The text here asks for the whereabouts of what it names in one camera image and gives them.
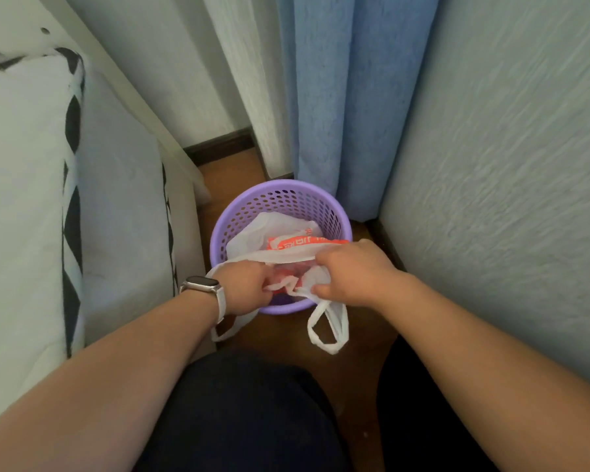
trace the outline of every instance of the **hand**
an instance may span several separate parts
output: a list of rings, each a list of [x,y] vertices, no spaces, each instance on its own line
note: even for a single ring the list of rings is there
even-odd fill
[[[370,240],[330,246],[317,253],[316,261],[330,272],[327,285],[315,285],[312,292],[324,300],[352,306],[377,307],[390,280],[408,275],[397,270],[387,255]]]
[[[264,291],[262,286],[272,271],[272,266],[249,260],[228,263],[218,269],[214,279],[225,289],[226,312],[246,315],[254,309],[267,306],[273,293]]]

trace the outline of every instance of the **plastic basket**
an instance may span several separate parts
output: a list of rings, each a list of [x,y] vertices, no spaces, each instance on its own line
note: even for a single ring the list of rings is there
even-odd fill
[[[324,237],[352,241],[350,220],[334,197],[307,182],[279,179],[264,182],[244,191],[223,211],[210,238],[212,267],[227,260],[227,242],[260,212],[280,212],[291,217],[314,220]],[[260,312],[268,315],[287,315],[311,306],[314,306],[314,303],[307,299],[292,301],[290,296],[277,295],[271,305],[261,308]]]

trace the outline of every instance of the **trash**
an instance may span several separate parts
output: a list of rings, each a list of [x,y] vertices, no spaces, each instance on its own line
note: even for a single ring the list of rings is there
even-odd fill
[[[315,255],[329,244],[337,243],[344,244],[347,240],[323,238],[316,222],[277,212],[261,212],[229,241],[226,246],[228,260],[225,263],[251,260],[276,265],[274,276],[265,288],[274,292],[285,291],[291,296],[309,298],[315,302],[317,307],[308,318],[308,337],[319,348],[336,354],[349,340],[347,309],[343,303],[315,296],[311,288],[316,284],[330,283],[328,269],[316,264]],[[225,263],[212,268],[207,276],[211,277]],[[236,317],[232,327],[221,336],[212,329],[212,340],[223,341],[234,336],[256,314],[258,310]],[[328,318],[336,340],[333,344],[323,343],[313,330],[323,314]]]

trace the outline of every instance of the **white bed frame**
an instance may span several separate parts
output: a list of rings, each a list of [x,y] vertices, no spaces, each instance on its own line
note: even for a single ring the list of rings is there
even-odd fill
[[[197,167],[65,0],[0,0],[0,53],[34,54],[54,47],[87,55],[127,110],[158,139],[167,173],[178,277],[203,275],[196,205],[208,202],[210,195]]]

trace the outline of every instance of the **brown floor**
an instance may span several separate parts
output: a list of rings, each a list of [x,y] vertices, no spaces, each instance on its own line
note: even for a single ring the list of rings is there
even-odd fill
[[[209,239],[221,212],[244,190],[265,181],[255,149],[199,167],[212,193],[212,203],[199,209],[199,226],[206,269]],[[352,224],[354,240],[369,238],[362,223]],[[322,386],[337,414],[355,469],[384,470],[376,416],[378,375],[397,333],[374,311],[348,308],[350,340],[336,356],[314,346],[306,323],[311,310],[275,317],[259,315],[222,347],[256,351],[271,361],[306,368]],[[332,338],[323,319],[316,328],[324,340]]]

